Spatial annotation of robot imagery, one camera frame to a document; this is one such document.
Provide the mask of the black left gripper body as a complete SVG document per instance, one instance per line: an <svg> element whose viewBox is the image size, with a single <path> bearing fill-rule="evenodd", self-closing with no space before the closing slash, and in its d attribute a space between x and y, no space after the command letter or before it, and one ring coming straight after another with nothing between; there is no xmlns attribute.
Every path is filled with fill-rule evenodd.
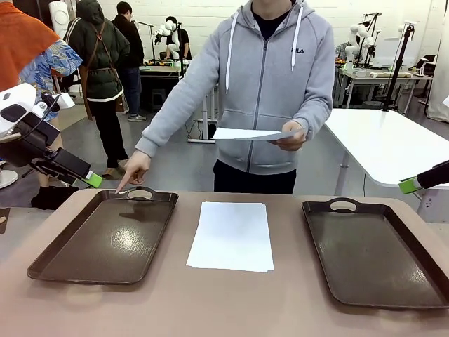
<svg viewBox="0 0 449 337"><path fill-rule="evenodd" d="M57 155L50 146L60 131L33 113L13 127L7 140L1 141L1 159L16 167L51 160Z"/></svg>

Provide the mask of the person's right hand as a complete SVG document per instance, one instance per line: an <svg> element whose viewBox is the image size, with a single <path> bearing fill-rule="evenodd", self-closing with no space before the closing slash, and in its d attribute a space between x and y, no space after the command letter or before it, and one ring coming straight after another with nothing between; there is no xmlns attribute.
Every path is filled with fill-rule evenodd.
<svg viewBox="0 0 449 337"><path fill-rule="evenodd" d="M116 193L120 193L122 189L128 185L141 185L144 182L144 175L149 170L151 157L139 150L134 151L128 163L126 164L126 171L123 175L119 186L116 188Z"/></svg>

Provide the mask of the person's left hand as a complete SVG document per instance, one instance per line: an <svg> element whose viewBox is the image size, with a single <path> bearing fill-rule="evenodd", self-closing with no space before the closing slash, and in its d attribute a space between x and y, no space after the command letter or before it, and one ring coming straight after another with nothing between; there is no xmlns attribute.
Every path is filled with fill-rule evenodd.
<svg viewBox="0 0 449 337"><path fill-rule="evenodd" d="M292 136L278 139L274 142L280 149L289 152L298 151L307 139L308 125L306 121L289 121L283 125L283 133L292 133Z"/></svg>

